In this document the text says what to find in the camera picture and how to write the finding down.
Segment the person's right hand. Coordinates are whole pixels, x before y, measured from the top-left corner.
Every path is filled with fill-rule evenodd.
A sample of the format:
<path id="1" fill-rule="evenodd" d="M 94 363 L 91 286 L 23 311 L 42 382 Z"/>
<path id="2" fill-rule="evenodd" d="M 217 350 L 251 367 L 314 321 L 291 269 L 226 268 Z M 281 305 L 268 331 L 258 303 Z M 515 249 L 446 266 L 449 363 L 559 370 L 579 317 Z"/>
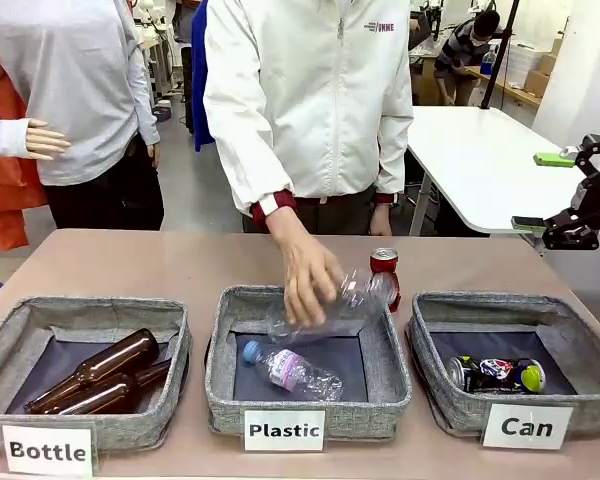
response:
<path id="1" fill-rule="evenodd" d="M 336 299 L 344 277 L 336 256 L 305 229 L 290 207 L 274 211 L 266 218 L 266 225 L 283 260 L 289 323 L 323 324 L 323 303 Z"/>

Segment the person's left hand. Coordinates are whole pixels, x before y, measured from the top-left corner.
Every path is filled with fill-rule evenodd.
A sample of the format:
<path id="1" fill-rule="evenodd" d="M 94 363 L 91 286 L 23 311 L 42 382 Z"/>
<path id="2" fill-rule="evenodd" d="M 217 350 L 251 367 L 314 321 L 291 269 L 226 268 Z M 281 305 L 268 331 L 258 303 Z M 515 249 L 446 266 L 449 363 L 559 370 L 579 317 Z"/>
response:
<path id="1" fill-rule="evenodd" d="M 392 235 L 390 213 L 390 204 L 378 203 L 375 205 L 369 226 L 370 235 L 387 237 L 390 237 Z"/>

